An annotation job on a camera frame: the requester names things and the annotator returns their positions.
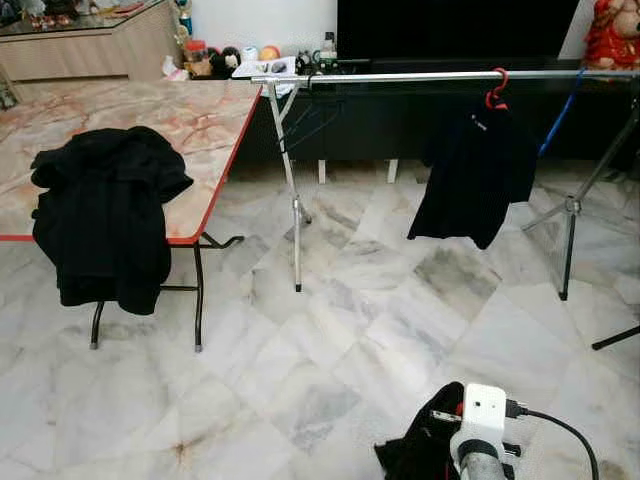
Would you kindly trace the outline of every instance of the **white marble tile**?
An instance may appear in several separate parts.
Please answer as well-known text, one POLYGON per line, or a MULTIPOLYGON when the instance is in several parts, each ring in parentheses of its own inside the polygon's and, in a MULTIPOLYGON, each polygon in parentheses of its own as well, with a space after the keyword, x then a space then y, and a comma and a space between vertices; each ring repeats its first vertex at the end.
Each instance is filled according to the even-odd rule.
POLYGON ((331 368, 353 345, 356 336, 336 317, 313 311, 293 315, 281 334, 307 357, 323 368, 331 368))
POLYGON ((576 225, 575 261, 591 261, 613 272, 640 277, 638 233, 615 231, 582 215, 576 225))
POLYGON ((358 233, 421 260, 437 246, 438 240, 417 237, 407 240, 407 234, 424 196, 424 185, 380 185, 362 215, 358 233))
POLYGON ((481 259, 477 251, 451 239, 427 255, 414 273, 451 308, 473 320, 500 283, 481 259))
POLYGON ((367 337, 429 373, 468 326, 467 320, 410 275, 389 299, 387 311, 369 327, 367 337))
POLYGON ((11 480, 24 480, 32 478, 37 471, 24 465, 21 462, 3 458, 0 460, 0 477, 10 478, 11 480))
POLYGON ((627 305, 640 304, 640 278, 618 275, 613 288, 627 305))
POLYGON ((198 480, 268 480, 294 451, 278 430, 257 415, 236 422, 206 448, 194 462, 198 480))
MULTIPOLYGON (((432 383, 496 385, 514 400, 545 408, 561 386, 572 350, 516 307, 499 289, 434 374, 432 383)), ((535 424, 513 425, 526 441, 535 424)))
POLYGON ((382 480, 384 473, 373 446, 402 435, 406 426, 399 428, 396 423, 362 402, 340 420, 312 455, 295 456, 273 480, 382 480))
POLYGON ((336 364, 333 373, 370 404, 408 425, 424 404, 431 372, 364 337, 336 364))
POLYGON ((90 369, 61 342, 25 350, 0 377, 0 455, 55 425, 59 411, 92 381, 90 369))
POLYGON ((307 309, 309 295, 305 289, 296 292, 289 269, 278 269, 276 264, 254 268, 250 276, 251 290, 248 302, 276 324, 283 324, 292 315, 307 309))
POLYGON ((56 431, 47 425, 9 455, 12 460, 29 466, 33 471, 48 472, 55 468, 56 431))
POLYGON ((240 376, 234 390, 258 413, 265 412, 291 371, 308 361, 299 347, 276 333, 240 376))
MULTIPOLYGON (((636 384, 634 388, 637 394, 640 386, 636 384)), ((620 377, 583 354, 572 361, 556 399, 544 409, 530 407, 565 421, 587 438, 598 461, 600 478, 635 478, 637 463, 629 460, 638 458, 640 417, 632 405, 616 411, 612 399, 620 389, 620 377), (620 417, 627 424, 631 421, 631 429, 635 426, 635 432, 627 430, 633 437, 623 438, 620 425, 611 421, 620 417)), ((556 425, 542 423, 523 453, 518 469, 521 478, 591 478, 584 447, 556 425)))
POLYGON ((573 318, 567 312, 552 284, 509 286, 502 292, 511 303, 525 311, 558 340, 565 342, 568 347, 584 349, 582 337, 573 318))
POLYGON ((207 342, 198 361, 233 385, 275 334, 276 326, 244 301, 235 300, 208 322, 206 332, 207 342))
MULTIPOLYGON (((248 240, 203 251, 201 355, 192 292, 163 292, 149 317, 107 304, 90 351, 93 306, 60 307, 37 246, 0 243, 0 478, 382 478, 373 444, 400 437, 452 380, 502 386, 575 422, 596 437, 602 478, 637 476, 640 337, 589 350, 637 325, 637 182, 598 184, 585 202, 573 268, 582 282, 565 305, 540 283, 518 229, 575 187, 582 167, 542 172, 551 190, 512 206, 486 253, 468 239, 405 239, 424 195, 415 166, 401 162, 387 185, 384 162, 365 168, 366 182, 359 166, 340 177, 334 162, 325 186, 315 165, 300 167, 314 217, 303 294, 293 291, 282 166, 259 159, 232 173, 208 225, 218 240, 248 240)), ((564 227, 552 227, 557 238, 564 227)), ((171 282, 193 284, 192 252, 173 260, 171 282)), ((554 426, 509 421, 507 439, 524 447, 519 478, 588 479, 579 443, 554 426)))
MULTIPOLYGON (((611 289, 572 281, 567 309, 586 346, 638 325, 633 311, 611 289)), ((596 358, 622 375, 640 380, 640 336, 598 351, 596 358)))
POLYGON ((551 280, 549 265, 522 231, 498 233, 485 255, 504 284, 535 285, 551 280))
POLYGON ((409 275, 415 262, 364 235, 354 237, 331 265, 334 278, 362 290, 389 291, 409 275))
POLYGON ((156 358, 123 359, 62 409, 57 420, 56 464, 85 463, 121 453, 120 444, 137 430, 156 424, 170 403, 156 358))
POLYGON ((295 446, 311 453, 359 402, 350 388, 306 362, 289 373, 266 415, 295 446))
POLYGON ((355 290, 329 278, 315 286, 308 308, 315 317, 330 319, 359 336, 385 306, 375 294, 355 290))

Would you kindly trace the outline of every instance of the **hanging shirt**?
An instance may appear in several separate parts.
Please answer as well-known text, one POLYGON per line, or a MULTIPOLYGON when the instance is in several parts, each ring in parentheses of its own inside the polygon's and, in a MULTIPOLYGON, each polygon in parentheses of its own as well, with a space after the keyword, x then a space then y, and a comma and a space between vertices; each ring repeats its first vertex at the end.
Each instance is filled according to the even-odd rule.
POLYGON ((508 110, 484 103, 433 136, 433 162, 408 238, 471 237, 486 249, 504 222, 509 203, 531 193, 538 146, 508 110))

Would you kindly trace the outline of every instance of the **marble-pattern tabletop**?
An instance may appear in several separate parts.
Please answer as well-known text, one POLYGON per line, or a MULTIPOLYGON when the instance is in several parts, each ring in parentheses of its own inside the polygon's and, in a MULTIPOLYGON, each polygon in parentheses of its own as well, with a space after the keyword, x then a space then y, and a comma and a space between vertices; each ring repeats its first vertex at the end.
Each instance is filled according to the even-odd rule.
POLYGON ((143 125, 182 154, 194 184, 164 205, 167 238, 197 240, 251 120, 258 87, 248 82, 87 82, 43 92, 0 114, 0 241, 32 240, 43 190, 30 165, 41 150, 100 128, 143 125))

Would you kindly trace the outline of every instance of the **black metal table leg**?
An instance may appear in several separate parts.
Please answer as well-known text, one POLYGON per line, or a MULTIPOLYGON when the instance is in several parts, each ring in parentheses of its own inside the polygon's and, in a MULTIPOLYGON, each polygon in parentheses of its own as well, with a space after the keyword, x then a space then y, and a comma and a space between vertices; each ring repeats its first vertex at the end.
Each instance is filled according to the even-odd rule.
POLYGON ((93 325, 91 326, 91 343, 89 348, 91 350, 98 349, 98 335, 100 334, 100 316, 102 315, 102 309, 104 308, 104 302, 98 302, 96 305, 96 311, 93 314, 93 325))
POLYGON ((231 237, 224 243, 219 243, 215 238, 209 235, 207 232, 202 232, 202 238, 204 238, 210 245, 200 245, 202 248, 215 248, 215 249, 224 249, 230 247, 234 242, 242 242, 244 241, 244 237, 242 235, 236 235, 235 237, 231 237))
POLYGON ((625 340, 629 337, 633 337, 634 335, 638 335, 638 334, 640 334, 640 325, 637 327, 631 328, 626 332, 622 332, 622 333, 619 333, 618 335, 614 335, 613 337, 609 337, 599 342, 596 342, 593 345, 591 345, 591 348, 593 348, 594 350, 602 350, 603 348, 608 347, 609 345, 613 345, 614 343, 621 342, 622 340, 625 340))
POLYGON ((204 278, 202 275, 202 257, 200 256, 200 243, 193 244, 193 256, 196 261, 197 299, 196 299, 196 353, 202 351, 202 302, 204 300, 204 278))
MULTIPOLYGON (((193 292, 197 294, 196 297, 196 321, 195 321, 195 350, 196 352, 202 351, 202 307, 204 303, 204 275, 202 272, 202 255, 201 249, 224 249, 233 245, 235 242, 242 242, 243 236, 237 235, 231 237, 225 243, 217 242, 207 232, 202 232, 202 237, 209 243, 195 242, 191 245, 171 245, 171 248, 192 248, 193 257, 196 264, 196 279, 197 285, 161 285, 160 290, 169 290, 174 292, 193 292)), ((100 316, 102 315, 102 309, 104 308, 104 302, 98 302, 96 312, 93 315, 93 327, 91 330, 91 349, 96 350, 98 348, 98 334, 100 330, 100 316)))

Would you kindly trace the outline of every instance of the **metal pole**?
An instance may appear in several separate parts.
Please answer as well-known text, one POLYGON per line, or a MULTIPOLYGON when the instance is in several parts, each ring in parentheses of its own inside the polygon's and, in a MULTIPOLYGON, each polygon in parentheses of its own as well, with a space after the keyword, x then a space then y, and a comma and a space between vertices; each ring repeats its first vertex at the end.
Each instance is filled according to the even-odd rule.
POLYGON ((625 124, 623 129, 620 131, 620 133, 618 133, 618 136, 615 138, 611 146, 607 149, 607 152, 604 154, 602 160, 600 160, 600 163, 598 163, 598 166, 593 171, 589 179, 582 184, 580 190, 578 191, 578 193, 576 193, 575 199, 577 201, 580 202, 582 201, 582 199, 584 199, 585 195, 589 192, 593 184, 598 181, 598 178, 600 178, 600 175, 602 174, 604 169, 609 166, 611 160, 613 160, 620 148, 622 148, 622 145, 624 145, 624 142, 626 142, 627 138, 629 138, 629 135, 631 135, 633 130, 636 128, 636 126, 638 125, 638 116, 640 112, 639 109, 640 107, 638 106, 638 102, 636 100, 634 101, 629 120, 627 120, 627 123, 625 124))
POLYGON ((576 234, 576 215, 577 212, 575 210, 568 212, 567 211, 567 240, 564 246, 564 273, 562 276, 562 290, 558 292, 560 296, 560 300, 563 302, 567 301, 569 298, 569 278, 571 277, 571 258, 573 256, 573 240, 576 234))
POLYGON ((202 303, 204 301, 204 278, 202 275, 202 257, 200 256, 200 240, 193 244, 193 256, 196 261, 197 298, 195 324, 195 350, 202 352, 202 303))
POLYGON ((300 265, 300 199, 293 199, 293 264, 296 277, 296 292, 302 291, 302 268, 300 265))
POLYGON ((621 342, 622 340, 626 340, 629 337, 633 337, 634 335, 640 334, 640 326, 630 328, 626 332, 619 333, 618 335, 614 335, 613 337, 607 338, 606 340, 602 340, 600 342, 596 342, 591 345, 591 348, 594 350, 602 350, 609 345, 613 345, 614 343, 621 342))
POLYGON ((282 121, 284 120, 284 116, 280 114, 278 109, 278 98, 276 97, 276 84, 274 82, 267 84, 267 89, 269 91, 269 103, 271 104, 271 113, 273 113, 273 121, 276 124, 276 134, 278 135, 278 145, 280 146, 280 153, 282 155, 282 160, 284 162, 284 173, 287 177, 287 183, 289 184, 289 189, 291 190, 291 195, 293 198, 298 197, 298 191, 296 190, 296 183, 293 178, 293 168, 291 167, 291 160, 289 159, 289 153, 285 149, 284 144, 284 129, 282 128, 282 121))
POLYGON ((540 223, 549 220, 551 217, 553 217, 555 214, 562 212, 564 210, 564 204, 562 205, 557 205, 555 207, 553 207, 551 210, 549 210, 547 213, 543 213, 542 216, 536 218, 535 220, 533 220, 532 222, 527 223, 524 227, 522 227, 523 231, 527 231, 527 230, 531 230, 533 227, 535 227, 536 225, 539 225, 540 223))
POLYGON ((91 325, 91 343, 89 348, 91 350, 98 349, 98 335, 100 335, 100 317, 102 316, 102 309, 104 308, 104 302, 98 302, 96 305, 96 311, 93 314, 93 324, 91 325))
POLYGON ((504 480, 500 460, 486 453, 471 452, 460 463, 461 480, 504 480))
MULTIPOLYGON (((513 70, 507 72, 511 80, 552 80, 575 78, 580 70, 513 70)), ((586 70, 583 78, 630 80, 640 78, 640 71, 586 70)), ((369 75, 288 75, 278 77, 254 77, 252 83, 272 84, 337 84, 337 83, 395 83, 434 82, 442 80, 500 80, 502 74, 494 71, 482 72, 431 72, 431 73, 385 73, 369 75)))
POLYGON ((285 176, 292 196, 293 207, 293 262, 295 272, 295 289, 296 292, 302 291, 302 268, 300 266, 300 219, 304 218, 306 223, 311 223, 311 216, 307 213, 300 200, 300 195, 296 189, 295 178, 293 176, 293 168, 291 166, 291 160, 289 159, 289 153, 285 147, 284 141, 284 129, 282 128, 282 121, 289 113, 289 109, 293 104, 293 100, 298 93, 298 86, 294 87, 293 91, 289 95, 289 99, 285 104, 284 109, 280 112, 278 108, 278 98, 276 97, 276 83, 267 82, 267 89, 269 91, 269 103, 271 104, 271 113, 273 114, 273 121, 276 126, 276 134, 278 135, 278 145, 280 147, 280 153, 282 155, 282 161, 284 163, 285 176))

